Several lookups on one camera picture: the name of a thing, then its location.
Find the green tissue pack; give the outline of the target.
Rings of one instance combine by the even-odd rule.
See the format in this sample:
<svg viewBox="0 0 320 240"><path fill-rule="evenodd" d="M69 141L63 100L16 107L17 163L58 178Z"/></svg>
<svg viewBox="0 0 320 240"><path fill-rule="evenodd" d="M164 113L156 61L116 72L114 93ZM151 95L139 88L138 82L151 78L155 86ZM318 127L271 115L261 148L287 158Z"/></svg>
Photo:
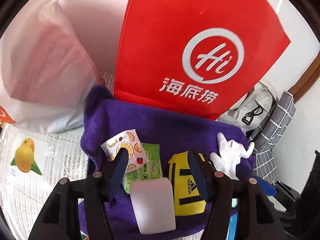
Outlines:
<svg viewBox="0 0 320 240"><path fill-rule="evenodd" d="M135 181L145 181L163 178L160 158L160 146L157 144L142 143L142 146L149 158L141 168L125 174L122 185L127 194L130 193L130 184Z"/></svg>

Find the white sponge block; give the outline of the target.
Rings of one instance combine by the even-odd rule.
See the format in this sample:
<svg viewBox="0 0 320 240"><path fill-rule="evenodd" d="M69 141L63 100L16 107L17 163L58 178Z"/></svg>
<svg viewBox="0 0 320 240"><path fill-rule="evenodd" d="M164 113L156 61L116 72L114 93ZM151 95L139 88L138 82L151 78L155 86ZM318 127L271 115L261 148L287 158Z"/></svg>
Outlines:
<svg viewBox="0 0 320 240"><path fill-rule="evenodd" d="M167 178L132 182L130 198L141 234L176 229L172 184Z"/></svg>

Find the brown wooden door frame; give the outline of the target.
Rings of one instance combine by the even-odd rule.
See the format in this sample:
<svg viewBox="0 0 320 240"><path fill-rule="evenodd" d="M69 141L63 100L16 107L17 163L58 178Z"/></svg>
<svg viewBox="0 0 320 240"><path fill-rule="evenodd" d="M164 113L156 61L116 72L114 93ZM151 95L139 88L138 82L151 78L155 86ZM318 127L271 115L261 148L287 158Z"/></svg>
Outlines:
<svg viewBox="0 0 320 240"><path fill-rule="evenodd" d="M320 52L298 81L288 90L296 103L317 81L320 76Z"/></svg>

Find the white work gloves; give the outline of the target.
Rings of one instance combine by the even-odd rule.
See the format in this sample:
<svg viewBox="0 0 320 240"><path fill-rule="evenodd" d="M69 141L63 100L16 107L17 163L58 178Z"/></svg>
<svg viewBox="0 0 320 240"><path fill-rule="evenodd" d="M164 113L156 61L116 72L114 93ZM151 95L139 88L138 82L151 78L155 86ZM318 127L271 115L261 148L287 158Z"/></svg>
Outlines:
<svg viewBox="0 0 320 240"><path fill-rule="evenodd" d="M241 158L248 159L253 153L255 143L250 142L248 148L235 140L227 141L224 134L217 133L217 143L219 147L219 154L212 152L210 160L215 169L227 175L229 178L239 180L236 176L236 166L240 164Z"/></svg>

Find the purple towel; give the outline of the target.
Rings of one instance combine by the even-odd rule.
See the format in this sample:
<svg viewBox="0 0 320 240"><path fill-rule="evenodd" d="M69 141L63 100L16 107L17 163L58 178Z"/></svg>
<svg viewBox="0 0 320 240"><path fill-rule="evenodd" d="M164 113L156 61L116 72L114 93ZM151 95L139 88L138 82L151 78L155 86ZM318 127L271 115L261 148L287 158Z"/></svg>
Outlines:
<svg viewBox="0 0 320 240"><path fill-rule="evenodd" d="M130 129L136 130L141 142L159 145L164 174L168 174L168 161L174 154L195 150L208 156L217 152L216 135L219 132L227 140L248 146L245 134L236 126L119 101L106 87L93 87L86 98L81 148L96 168L107 161L101 144ZM105 209L115 239L175 239L203 230L210 205L206 206L204 213L177 217L174 231L155 235L140 234L131 200L123 188L119 189L111 203L105 204Z"/></svg>

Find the fruit print tablecloth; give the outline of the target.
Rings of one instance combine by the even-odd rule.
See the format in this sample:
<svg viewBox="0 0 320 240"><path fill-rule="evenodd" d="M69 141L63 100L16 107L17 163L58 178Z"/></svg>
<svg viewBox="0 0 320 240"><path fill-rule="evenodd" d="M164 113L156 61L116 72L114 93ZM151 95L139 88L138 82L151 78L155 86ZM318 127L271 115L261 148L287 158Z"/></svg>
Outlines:
<svg viewBox="0 0 320 240"><path fill-rule="evenodd" d="M1 127L1 215L14 239L27 239L44 203L59 179L86 178L95 164L84 153L84 104L67 113L63 108L40 117L35 125ZM33 163L21 167L16 151L33 144Z"/></svg>

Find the white Miniso plastic bag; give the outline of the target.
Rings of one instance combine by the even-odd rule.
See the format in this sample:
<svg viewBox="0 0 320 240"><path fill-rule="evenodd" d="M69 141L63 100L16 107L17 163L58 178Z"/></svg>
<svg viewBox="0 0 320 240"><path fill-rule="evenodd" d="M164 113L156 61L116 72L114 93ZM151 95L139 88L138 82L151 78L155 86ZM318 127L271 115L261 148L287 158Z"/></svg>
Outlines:
<svg viewBox="0 0 320 240"><path fill-rule="evenodd" d="M1 0L1 121L36 133L83 123L102 76L62 0Z"/></svg>

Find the blue tissue box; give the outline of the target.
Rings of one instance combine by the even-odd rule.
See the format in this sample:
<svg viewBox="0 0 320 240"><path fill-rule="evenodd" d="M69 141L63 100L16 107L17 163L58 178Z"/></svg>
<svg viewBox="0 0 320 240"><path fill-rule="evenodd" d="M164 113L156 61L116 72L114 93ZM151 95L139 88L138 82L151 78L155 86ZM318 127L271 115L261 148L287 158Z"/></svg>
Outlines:
<svg viewBox="0 0 320 240"><path fill-rule="evenodd" d="M230 217L226 240L234 240L235 239L237 218L238 218L238 214L237 213Z"/></svg>

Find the yellow Adidas pouch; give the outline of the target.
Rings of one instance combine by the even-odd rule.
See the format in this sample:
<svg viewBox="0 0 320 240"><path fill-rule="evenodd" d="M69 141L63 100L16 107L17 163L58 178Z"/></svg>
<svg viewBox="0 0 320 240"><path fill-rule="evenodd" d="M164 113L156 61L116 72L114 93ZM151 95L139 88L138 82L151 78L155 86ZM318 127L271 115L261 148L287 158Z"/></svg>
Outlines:
<svg viewBox="0 0 320 240"><path fill-rule="evenodd" d="M204 212L206 201L200 196L188 165L188 152L175 154L168 162L175 216L191 216Z"/></svg>

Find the grey checked cushion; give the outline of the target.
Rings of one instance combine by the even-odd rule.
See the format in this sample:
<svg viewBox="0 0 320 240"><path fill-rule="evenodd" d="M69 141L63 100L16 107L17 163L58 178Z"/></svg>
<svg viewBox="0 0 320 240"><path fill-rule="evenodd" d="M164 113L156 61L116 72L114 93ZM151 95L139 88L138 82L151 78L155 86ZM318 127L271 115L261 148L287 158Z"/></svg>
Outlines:
<svg viewBox="0 0 320 240"><path fill-rule="evenodd" d="M295 112L296 107L292 94L283 92L279 101L271 108L270 113L249 136L249 141L255 143L253 175L270 184L274 183L278 176L272 149L286 131Z"/></svg>

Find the beige grey backpack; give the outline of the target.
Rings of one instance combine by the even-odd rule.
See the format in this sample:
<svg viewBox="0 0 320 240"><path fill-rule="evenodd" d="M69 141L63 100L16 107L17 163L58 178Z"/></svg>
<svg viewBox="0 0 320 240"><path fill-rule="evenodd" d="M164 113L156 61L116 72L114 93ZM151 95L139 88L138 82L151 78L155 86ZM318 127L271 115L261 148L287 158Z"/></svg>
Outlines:
<svg viewBox="0 0 320 240"><path fill-rule="evenodd" d="M217 121L237 126L246 134L262 122L277 101L275 88L262 79Z"/></svg>

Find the red Haidilao paper bag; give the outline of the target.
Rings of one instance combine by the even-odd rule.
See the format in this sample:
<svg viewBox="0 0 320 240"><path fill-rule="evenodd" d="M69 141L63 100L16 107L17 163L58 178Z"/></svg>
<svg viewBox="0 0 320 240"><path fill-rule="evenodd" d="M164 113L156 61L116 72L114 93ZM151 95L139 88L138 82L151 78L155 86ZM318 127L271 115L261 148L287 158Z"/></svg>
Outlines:
<svg viewBox="0 0 320 240"><path fill-rule="evenodd" d="M289 44L267 0L129 0L114 94L214 120Z"/></svg>

